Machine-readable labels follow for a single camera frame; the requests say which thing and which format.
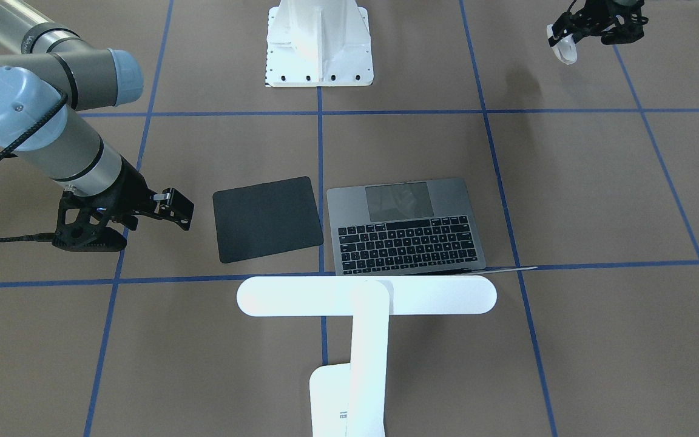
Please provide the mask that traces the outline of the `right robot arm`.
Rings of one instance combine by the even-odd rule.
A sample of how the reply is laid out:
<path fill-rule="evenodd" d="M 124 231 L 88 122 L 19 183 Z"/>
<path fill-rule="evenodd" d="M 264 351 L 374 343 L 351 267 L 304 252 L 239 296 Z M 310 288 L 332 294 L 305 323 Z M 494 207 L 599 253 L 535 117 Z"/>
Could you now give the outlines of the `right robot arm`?
<path fill-rule="evenodd" d="M 23 1 L 0 1 L 0 162 L 20 158 L 62 188 L 53 232 L 0 237 L 70 252 L 119 252 L 141 216 L 191 227 L 194 203 L 155 192 L 80 112 L 118 107 L 143 92 L 138 61 L 96 48 Z"/>

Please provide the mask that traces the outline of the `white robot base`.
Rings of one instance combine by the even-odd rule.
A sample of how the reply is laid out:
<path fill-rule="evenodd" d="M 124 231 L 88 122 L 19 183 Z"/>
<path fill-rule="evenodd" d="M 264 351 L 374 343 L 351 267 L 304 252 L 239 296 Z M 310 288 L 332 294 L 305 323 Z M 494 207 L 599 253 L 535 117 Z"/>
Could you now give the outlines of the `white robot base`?
<path fill-rule="evenodd" d="M 268 11 L 265 86 L 374 82 L 371 25 L 355 1 L 281 1 Z"/>

